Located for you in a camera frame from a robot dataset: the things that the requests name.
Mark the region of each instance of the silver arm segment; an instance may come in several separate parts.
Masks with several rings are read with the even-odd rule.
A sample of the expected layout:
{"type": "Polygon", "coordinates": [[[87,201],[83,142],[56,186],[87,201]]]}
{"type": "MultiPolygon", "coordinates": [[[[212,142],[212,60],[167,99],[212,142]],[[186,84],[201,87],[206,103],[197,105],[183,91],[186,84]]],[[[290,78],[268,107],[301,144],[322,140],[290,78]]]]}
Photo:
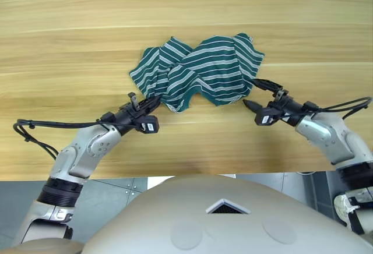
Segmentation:
{"type": "MultiPolygon", "coordinates": [[[[120,140],[121,134],[116,127],[111,125],[95,125],[80,129],[75,140],[57,156],[50,178],[83,185],[100,160],[120,140]]],[[[67,231],[65,223],[71,221],[74,209],[74,207],[58,206],[35,200],[12,246],[31,239],[63,238],[67,231]]]]}
{"type": "Polygon", "coordinates": [[[307,115],[295,127],[330,160],[336,169],[373,162],[373,155],[362,138],[334,113],[307,115]]]}

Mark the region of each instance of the black connector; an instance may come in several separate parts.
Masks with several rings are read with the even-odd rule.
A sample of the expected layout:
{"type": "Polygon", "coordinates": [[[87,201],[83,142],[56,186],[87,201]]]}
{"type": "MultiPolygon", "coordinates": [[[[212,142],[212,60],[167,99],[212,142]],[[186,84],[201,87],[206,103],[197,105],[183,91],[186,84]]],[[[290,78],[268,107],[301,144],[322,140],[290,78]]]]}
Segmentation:
{"type": "Polygon", "coordinates": [[[75,207],[83,185],[58,178],[48,178],[37,201],[61,207],[75,207]]]}

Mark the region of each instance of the white stripe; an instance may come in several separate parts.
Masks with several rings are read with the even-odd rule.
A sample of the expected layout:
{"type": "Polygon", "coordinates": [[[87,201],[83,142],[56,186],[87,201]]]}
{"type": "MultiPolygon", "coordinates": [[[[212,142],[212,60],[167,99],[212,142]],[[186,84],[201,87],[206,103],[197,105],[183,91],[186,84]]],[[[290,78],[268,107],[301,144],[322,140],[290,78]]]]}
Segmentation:
{"type": "Polygon", "coordinates": [[[197,70],[197,69],[203,69],[203,68],[206,68],[208,66],[215,66],[215,65],[231,65],[231,64],[234,64],[234,63],[237,63],[238,62],[238,59],[232,59],[232,60],[219,60],[219,61],[213,61],[213,62],[208,62],[208,63],[203,63],[201,65],[198,65],[198,66],[193,66],[191,68],[189,68],[190,70],[197,70]]]}
{"type": "Polygon", "coordinates": [[[180,79],[174,83],[172,83],[171,85],[169,85],[167,87],[167,92],[169,92],[169,90],[171,90],[173,87],[175,87],[176,85],[180,84],[180,83],[183,83],[185,82],[187,79],[189,79],[192,75],[194,75],[195,73],[194,72],[189,72],[183,79],[180,79]]]}
{"type": "MultiPolygon", "coordinates": [[[[214,61],[214,62],[208,62],[208,63],[203,63],[201,65],[198,65],[198,66],[193,66],[191,68],[188,68],[190,70],[193,70],[193,71],[196,71],[198,69],[203,69],[203,68],[207,68],[208,66],[215,66],[215,65],[230,65],[230,64],[233,64],[233,63],[236,63],[238,62],[238,59],[232,59],[232,60],[220,60],[220,61],[214,61]]],[[[174,67],[169,73],[168,75],[172,75],[174,72],[178,71],[181,67],[183,67],[182,65],[178,65],[176,67],[174,67]]]]}
{"type": "Polygon", "coordinates": [[[188,47],[191,49],[191,50],[189,51],[189,50],[187,50],[184,46],[182,46],[180,43],[177,43],[176,41],[174,41],[174,39],[177,40],[177,41],[179,41],[180,43],[183,43],[183,42],[180,41],[180,40],[178,40],[178,39],[175,38],[175,37],[174,37],[173,39],[172,39],[172,38],[170,39],[170,41],[171,41],[172,43],[174,43],[174,44],[180,46],[182,49],[184,49],[184,50],[186,51],[187,54],[189,54],[189,53],[192,51],[192,47],[190,47],[190,46],[188,46],[188,45],[186,45],[186,44],[183,43],[184,45],[188,46],[188,47]]]}
{"type": "Polygon", "coordinates": [[[215,84],[229,84],[229,83],[237,82],[237,81],[242,81],[242,79],[237,79],[237,80],[228,81],[228,82],[215,82],[215,83],[210,83],[210,86],[211,86],[211,85],[215,85],[215,84]]]}
{"type": "Polygon", "coordinates": [[[150,57],[150,59],[144,63],[142,66],[138,67],[136,70],[134,70],[133,72],[131,72],[129,75],[131,77],[134,77],[135,75],[137,75],[139,72],[141,72],[141,70],[145,67],[145,66],[148,66],[151,62],[153,62],[153,60],[159,56],[159,50],[157,50],[152,57],[150,57]]]}
{"type": "Polygon", "coordinates": [[[209,44],[213,44],[213,43],[231,43],[231,44],[234,44],[233,41],[228,41],[228,40],[217,40],[217,41],[211,41],[210,43],[201,43],[198,45],[198,47],[202,46],[202,45],[209,45],[209,44]]]}
{"type": "Polygon", "coordinates": [[[257,62],[258,64],[260,64],[261,63],[261,60],[263,60],[263,59],[261,59],[261,60],[255,60],[253,57],[254,56],[252,56],[250,53],[247,53],[247,51],[244,51],[242,48],[240,48],[240,47],[237,47],[237,49],[235,50],[235,53],[236,53],[236,55],[241,55],[243,58],[245,58],[246,59],[246,61],[247,62],[249,62],[249,63],[251,63],[252,65],[254,65],[254,66],[258,66],[257,64],[255,64],[254,62],[257,62]]]}
{"type": "Polygon", "coordinates": [[[243,94],[240,94],[240,95],[237,95],[233,98],[217,98],[216,100],[217,101],[230,101],[230,103],[233,103],[237,100],[239,100],[240,98],[242,98],[244,95],[243,94]]]}
{"type": "Polygon", "coordinates": [[[230,50],[234,50],[234,47],[220,46],[220,47],[213,47],[213,48],[205,48],[205,49],[202,49],[202,50],[193,51],[188,56],[186,56],[185,58],[197,56],[199,54],[206,53],[206,52],[216,52],[216,51],[221,51],[221,50],[230,51],[230,50]]]}
{"type": "Polygon", "coordinates": [[[150,85],[146,86],[145,92],[143,93],[144,96],[146,97],[147,92],[149,91],[149,89],[150,89],[150,88],[154,88],[156,85],[157,85],[157,82],[155,82],[155,83],[153,83],[153,84],[150,84],[150,85]]]}
{"type": "Polygon", "coordinates": [[[251,79],[254,79],[255,76],[252,76],[247,70],[245,69],[242,69],[241,68],[241,72],[244,74],[244,75],[247,75],[248,77],[250,77],[251,79]]]}
{"type": "Polygon", "coordinates": [[[168,79],[168,78],[158,80],[158,81],[157,81],[157,84],[160,84],[160,83],[166,83],[166,82],[169,82],[169,79],[168,79]]]}
{"type": "Polygon", "coordinates": [[[174,59],[173,63],[174,63],[174,62],[178,62],[178,61],[181,60],[181,59],[175,58],[174,56],[172,56],[172,55],[170,55],[169,53],[165,52],[165,50],[163,50],[162,48],[161,48],[161,52],[162,52],[162,53],[165,53],[165,54],[168,55],[170,58],[174,59]]]}
{"type": "Polygon", "coordinates": [[[168,48],[169,50],[171,50],[172,52],[176,53],[177,55],[181,56],[181,57],[185,57],[186,56],[186,54],[184,54],[181,51],[177,50],[175,47],[172,47],[168,43],[165,43],[164,46],[166,48],[168,48]]]}
{"type": "Polygon", "coordinates": [[[207,72],[219,72],[221,70],[238,69],[238,68],[240,68],[240,65],[233,66],[232,68],[226,68],[226,69],[211,69],[211,70],[207,70],[206,72],[199,72],[198,74],[202,75],[202,74],[207,73],[207,72]]]}
{"type": "Polygon", "coordinates": [[[165,63],[167,63],[169,65],[173,64],[173,62],[171,62],[169,59],[167,59],[167,58],[165,58],[163,56],[159,56],[159,60],[161,60],[161,61],[163,61],[163,62],[165,62],[165,63]]]}
{"type": "Polygon", "coordinates": [[[154,76],[154,74],[155,74],[156,72],[158,72],[158,69],[157,69],[157,68],[155,68],[152,72],[147,72],[147,73],[145,73],[143,79],[142,79],[142,80],[137,84],[138,88],[140,88],[141,85],[145,83],[146,79],[147,79],[149,76],[151,76],[151,78],[150,78],[149,80],[147,80],[146,83],[147,83],[148,81],[152,80],[152,79],[153,79],[152,76],[154,76]]]}
{"type": "MultiPolygon", "coordinates": [[[[191,86],[183,93],[183,94],[180,94],[178,95],[177,97],[174,97],[174,98],[171,98],[169,100],[167,100],[167,102],[170,102],[170,101],[177,101],[179,99],[181,99],[187,92],[190,91],[190,89],[193,89],[194,87],[203,87],[201,85],[195,85],[195,81],[191,84],[191,86]]],[[[243,84],[239,85],[239,86],[234,86],[234,87],[230,87],[230,88],[226,88],[226,91],[231,91],[231,90],[236,90],[236,89],[240,89],[240,88],[243,88],[245,87],[243,84]]],[[[207,93],[209,95],[211,95],[212,97],[219,97],[219,96],[229,96],[229,95],[232,95],[232,94],[236,94],[237,91],[234,91],[234,92],[231,92],[231,93],[224,93],[224,94],[212,94],[206,90],[203,90],[204,93],[207,93]]]]}
{"type": "Polygon", "coordinates": [[[237,54],[237,56],[239,56],[240,58],[244,59],[246,61],[246,63],[248,63],[249,65],[252,65],[254,68],[257,68],[259,69],[259,66],[258,65],[255,65],[253,62],[251,62],[248,58],[246,58],[243,54],[239,53],[238,51],[235,52],[237,54]]]}
{"type": "Polygon", "coordinates": [[[217,78],[228,78],[236,75],[241,75],[241,72],[233,72],[233,73],[228,73],[226,75],[210,75],[210,76],[205,76],[202,79],[203,80],[212,80],[212,79],[217,79],[217,78]]]}
{"type": "Polygon", "coordinates": [[[248,51],[250,51],[251,54],[253,54],[254,56],[257,56],[258,58],[262,58],[263,59],[263,55],[254,52],[248,45],[246,45],[246,43],[244,43],[242,40],[240,40],[239,37],[241,37],[241,36],[236,36],[235,37],[235,40],[237,42],[239,42],[240,44],[242,44],[242,46],[245,47],[248,51]]]}
{"type": "Polygon", "coordinates": [[[193,60],[193,61],[191,61],[191,62],[184,62],[184,61],[183,61],[182,64],[183,64],[183,65],[189,65],[189,64],[191,64],[191,63],[199,62],[199,61],[204,60],[204,59],[207,59],[207,58],[211,58],[211,57],[221,57],[221,56],[227,56],[227,57],[229,57],[229,56],[234,56],[234,54],[212,55],[212,56],[207,56],[207,57],[199,58],[199,59],[197,59],[197,60],[193,60]]]}

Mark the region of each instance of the black cable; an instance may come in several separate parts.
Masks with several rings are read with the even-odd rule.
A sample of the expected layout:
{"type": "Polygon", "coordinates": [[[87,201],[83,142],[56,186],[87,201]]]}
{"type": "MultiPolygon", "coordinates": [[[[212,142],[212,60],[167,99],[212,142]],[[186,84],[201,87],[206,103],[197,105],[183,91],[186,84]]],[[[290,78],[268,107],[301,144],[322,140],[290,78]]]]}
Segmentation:
{"type": "Polygon", "coordinates": [[[296,113],[292,113],[292,114],[288,114],[288,115],[282,115],[282,116],[280,116],[279,119],[286,118],[286,117],[294,117],[294,116],[304,116],[304,115],[310,115],[310,114],[312,115],[312,114],[316,114],[316,113],[320,113],[320,112],[342,112],[342,111],[350,110],[350,112],[348,112],[345,116],[342,117],[342,119],[346,119],[347,117],[353,115],[354,113],[358,112],[359,110],[361,110],[363,108],[367,108],[368,105],[371,103],[371,101],[372,101],[372,97],[363,97],[363,98],[358,98],[356,100],[348,101],[348,102],[345,102],[345,103],[342,103],[342,104],[332,105],[331,107],[319,108],[318,110],[296,112],[296,113]],[[359,104],[352,105],[350,107],[340,108],[340,107],[344,107],[345,105],[358,103],[359,101],[363,101],[363,102],[359,103],[359,104]]]}
{"type": "Polygon", "coordinates": [[[54,121],[34,121],[34,120],[18,119],[17,122],[13,125],[13,129],[19,135],[23,136],[26,142],[33,142],[39,145],[55,160],[58,155],[58,150],[50,146],[49,144],[38,141],[31,134],[29,134],[28,131],[23,126],[29,126],[30,129],[34,129],[36,126],[46,127],[46,128],[59,128],[59,129],[81,129],[81,128],[91,127],[94,125],[102,125],[103,127],[105,127],[105,124],[112,125],[112,126],[124,126],[124,127],[129,127],[129,128],[137,128],[136,125],[121,124],[121,123],[114,123],[114,122],[104,122],[101,120],[97,120],[96,122],[88,122],[88,123],[64,123],[64,122],[54,122],[54,121]]]}

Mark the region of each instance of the circular mark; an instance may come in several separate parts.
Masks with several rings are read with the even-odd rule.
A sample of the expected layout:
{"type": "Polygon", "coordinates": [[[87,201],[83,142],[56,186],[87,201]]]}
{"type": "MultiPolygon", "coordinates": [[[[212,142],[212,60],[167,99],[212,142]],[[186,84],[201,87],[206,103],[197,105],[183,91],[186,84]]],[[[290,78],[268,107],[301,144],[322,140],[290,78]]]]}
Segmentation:
{"type": "Polygon", "coordinates": [[[181,222],[171,229],[171,242],[180,250],[196,248],[203,237],[202,228],[193,221],[181,222]]]}
{"type": "Polygon", "coordinates": [[[293,244],[297,240],[294,228],[284,220],[267,218],[263,221],[263,228],[271,238],[282,244],[293,244]]]}

